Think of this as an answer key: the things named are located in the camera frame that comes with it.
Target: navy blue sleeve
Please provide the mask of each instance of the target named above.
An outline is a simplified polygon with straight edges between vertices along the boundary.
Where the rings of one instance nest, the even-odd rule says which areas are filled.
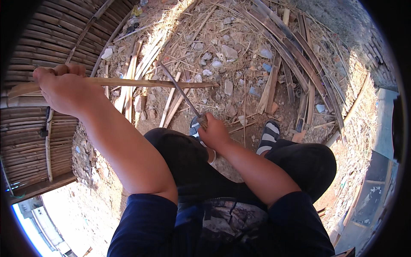
[[[284,256],[329,257],[335,254],[306,193],[293,192],[283,196],[268,210],[268,214]]]
[[[137,256],[165,250],[176,216],[177,206],[164,197],[130,195],[107,256]]]

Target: wooden handle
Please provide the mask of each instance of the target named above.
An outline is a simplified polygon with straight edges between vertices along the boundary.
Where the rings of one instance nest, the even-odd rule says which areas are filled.
[[[166,87],[174,88],[174,84],[171,81],[160,80],[133,80],[133,79],[115,79],[115,78],[84,78],[87,82],[96,84],[99,86],[134,86],[134,87]],[[177,82],[181,88],[208,88],[218,87],[217,83],[186,83]],[[9,93],[9,99],[30,94],[33,92],[41,91],[40,86],[35,82],[23,83],[14,86]]]
[[[208,127],[207,117],[204,114],[200,114],[200,117],[197,117],[197,121],[200,124],[200,126],[203,128],[203,130],[207,131],[207,127]]]

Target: shirt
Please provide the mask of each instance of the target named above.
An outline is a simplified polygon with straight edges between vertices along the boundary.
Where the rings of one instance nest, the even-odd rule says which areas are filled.
[[[332,256],[334,248],[303,192],[280,198],[268,212],[210,199],[177,214],[153,194],[133,194],[107,256]]]

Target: sandal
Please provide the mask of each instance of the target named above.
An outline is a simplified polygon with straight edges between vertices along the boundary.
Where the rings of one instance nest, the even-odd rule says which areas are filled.
[[[201,140],[200,135],[199,135],[199,128],[200,128],[200,124],[197,122],[197,116],[195,116],[190,123],[190,136],[195,137],[200,144],[202,144],[204,147],[207,147],[206,144],[204,144],[204,142]],[[215,162],[215,160],[217,159],[217,153],[213,150],[214,152],[214,158],[212,160],[211,163],[209,164],[213,164]]]
[[[268,120],[264,124],[263,133],[256,154],[261,155],[264,151],[271,150],[280,137],[280,127],[273,121]]]

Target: bamboo wall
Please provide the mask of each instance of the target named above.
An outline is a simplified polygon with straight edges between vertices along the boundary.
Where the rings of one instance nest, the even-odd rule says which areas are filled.
[[[110,2],[108,9],[103,6],[105,2]],[[0,153],[2,176],[8,182],[6,188],[9,185],[12,188],[10,203],[75,181],[72,141],[78,120],[54,112],[50,135],[53,181],[50,181],[45,138],[48,104],[39,92],[8,99],[8,91],[15,85],[33,81],[32,72],[37,67],[76,63],[84,65],[89,76],[107,40],[133,8],[132,2],[46,0],[27,25],[15,48],[1,92]],[[102,10],[103,15],[96,18]]]

